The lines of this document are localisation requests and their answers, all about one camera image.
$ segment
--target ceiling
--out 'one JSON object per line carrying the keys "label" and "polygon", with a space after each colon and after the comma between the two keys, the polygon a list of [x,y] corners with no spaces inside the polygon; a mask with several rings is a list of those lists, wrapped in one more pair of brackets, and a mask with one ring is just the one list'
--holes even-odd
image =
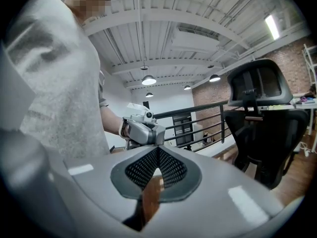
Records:
{"label": "ceiling", "polygon": [[[264,21],[270,14],[282,37],[304,26],[291,0],[112,0],[104,16],[90,19],[84,29],[103,67],[126,88],[143,88],[146,74],[157,79],[153,86],[195,87],[271,44]],[[219,43],[208,53],[175,49],[173,38],[179,27],[194,30],[189,46],[199,46],[202,35]],[[150,69],[140,70],[143,64]]]}

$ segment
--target brick wall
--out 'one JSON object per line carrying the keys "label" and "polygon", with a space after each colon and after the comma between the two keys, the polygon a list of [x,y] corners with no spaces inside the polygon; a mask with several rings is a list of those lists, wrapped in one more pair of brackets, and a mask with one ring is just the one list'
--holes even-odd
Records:
{"label": "brick wall", "polygon": [[[302,50],[304,44],[308,47],[313,46],[314,42],[310,37],[304,37],[289,45],[286,45],[278,50],[266,54],[263,58],[272,59],[280,67],[284,77],[286,78],[292,93],[304,93],[309,90],[310,81],[306,64],[303,58]],[[194,105],[205,105],[213,102],[228,100],[230,96],[230,88],[227,82],[227,76],[230,72],[221,76],[221,80],[216,83],[205,83],[192,90]],[[231,109],[227,105],[224,106],[225,110]],[[196,112],[197,119],[209,117],[219,113],[219,107]],[[220,122],[220,117],[215,117],[200,122],[203,127],[208,127],[214,123]],[[209,133],[220,131],[221,127],[206,130]],[[215,136],[215,140],[220,138],[220,134]]]}

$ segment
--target shirt sleeve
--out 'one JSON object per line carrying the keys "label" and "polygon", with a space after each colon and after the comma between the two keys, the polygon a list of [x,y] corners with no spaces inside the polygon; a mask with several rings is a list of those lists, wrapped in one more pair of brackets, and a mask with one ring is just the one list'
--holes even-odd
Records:
{"label": "shirt sleeve", "polygon": [[107,100],[103,97],[103,85],[99,80],[99,87],[98,87],[98,96],[99,96],[99,108],[108,107]]}

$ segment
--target person's arm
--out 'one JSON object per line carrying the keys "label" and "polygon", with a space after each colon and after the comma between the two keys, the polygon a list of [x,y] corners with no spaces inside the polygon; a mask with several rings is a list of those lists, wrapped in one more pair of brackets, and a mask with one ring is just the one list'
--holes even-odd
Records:
{"label": "person's arm", "polygon": [[122,118],[116,116],[108,107],[101,108],[100,113],[104,130],[106,132],[119,135],[119,129],[122,122]]}

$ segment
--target railing post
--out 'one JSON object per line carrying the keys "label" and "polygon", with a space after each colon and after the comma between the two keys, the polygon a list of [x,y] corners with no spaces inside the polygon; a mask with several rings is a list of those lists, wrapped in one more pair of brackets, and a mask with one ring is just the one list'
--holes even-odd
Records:
{"label": "railing post", "polygon": [[223,105],[220,105],[220,118],[221,118],[221,142],[224,143],[224,117],[223,117]]}

